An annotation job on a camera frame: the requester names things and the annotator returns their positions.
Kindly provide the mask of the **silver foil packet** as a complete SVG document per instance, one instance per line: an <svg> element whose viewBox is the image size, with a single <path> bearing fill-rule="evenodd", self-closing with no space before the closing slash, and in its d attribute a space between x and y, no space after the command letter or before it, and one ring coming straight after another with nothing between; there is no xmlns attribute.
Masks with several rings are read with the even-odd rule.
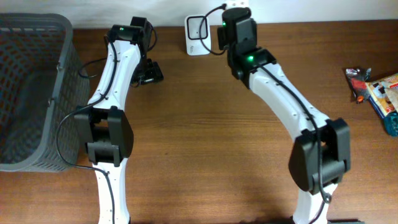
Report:
<svg viewBox="0 0 398 224"><path fill-rule="evenodd" d="M356 103L364 103L368 100L370 93L368 91L367 81L371 76L370 68L346 68L345 75L350 88L353 91Z"/></svg>

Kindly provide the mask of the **yellow wet wipes pack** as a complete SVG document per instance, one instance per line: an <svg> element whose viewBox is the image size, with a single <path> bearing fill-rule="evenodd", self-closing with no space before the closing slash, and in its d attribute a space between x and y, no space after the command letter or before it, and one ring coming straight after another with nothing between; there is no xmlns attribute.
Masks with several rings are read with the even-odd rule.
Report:
<svg viewBox="0 0 398 224"><path fill-rule="evenodd" d="M389 88L397 90L397 74L373 82L366 82L366 87L369 92L370 104L381 119L396 112L396 108L387 96L386 90Z"/></svg>

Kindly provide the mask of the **blue mouthwash bottle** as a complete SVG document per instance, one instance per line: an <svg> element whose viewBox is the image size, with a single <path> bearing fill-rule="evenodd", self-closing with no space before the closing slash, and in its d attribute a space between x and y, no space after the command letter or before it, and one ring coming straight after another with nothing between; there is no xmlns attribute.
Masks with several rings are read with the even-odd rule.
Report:
<svg viewBox="0 0 398 224"><path fill-rule="evenodd" d="M398 135L397 113L393 112L388 114L383 119L383 122L387 134L393 137L397 137Z"/></svg>

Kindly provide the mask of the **beige snack pouch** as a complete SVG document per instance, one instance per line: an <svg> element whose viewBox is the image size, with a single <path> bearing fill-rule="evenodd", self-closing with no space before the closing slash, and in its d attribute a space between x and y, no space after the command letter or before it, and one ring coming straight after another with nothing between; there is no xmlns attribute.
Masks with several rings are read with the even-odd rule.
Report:
<svg viewBox="0 0 398 224"><path fill-rule="evenodd" d="M397 111L398 107L398 91L396 88L385 88L386 96L388 100L391 102L391 105Z"/></svg>

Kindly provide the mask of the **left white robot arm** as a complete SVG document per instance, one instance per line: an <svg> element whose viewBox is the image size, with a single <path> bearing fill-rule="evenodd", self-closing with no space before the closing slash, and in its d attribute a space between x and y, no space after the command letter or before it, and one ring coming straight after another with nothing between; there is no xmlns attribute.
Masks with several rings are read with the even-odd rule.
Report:
<svg viewBox="0 0 398 224"><path fill-rule="evenodd" d="M84 144L89 167L95 172L100 223L130 223L126 199L126 167L134 145L134 133L125 114L131 86L161 82L159 64L147 58L154 48L153 25L133 17L128 26L114 25L106 34L108 48L101 79L73 119Z"/></svg>

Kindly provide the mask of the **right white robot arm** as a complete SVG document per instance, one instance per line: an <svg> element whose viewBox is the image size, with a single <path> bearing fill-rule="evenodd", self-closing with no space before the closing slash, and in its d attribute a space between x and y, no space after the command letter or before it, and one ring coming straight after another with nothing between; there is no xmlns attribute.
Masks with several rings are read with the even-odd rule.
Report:
<svg viewBox="0 0 398 224"><path fill-rule="evenodd" d="M223 10L218 43L227 51L233 76L268 105L294 142L289 172L299 192L292 223L328 223L333 192L351 169L349 126L316 109L276 58L258 46L250 8Z"/></svg>

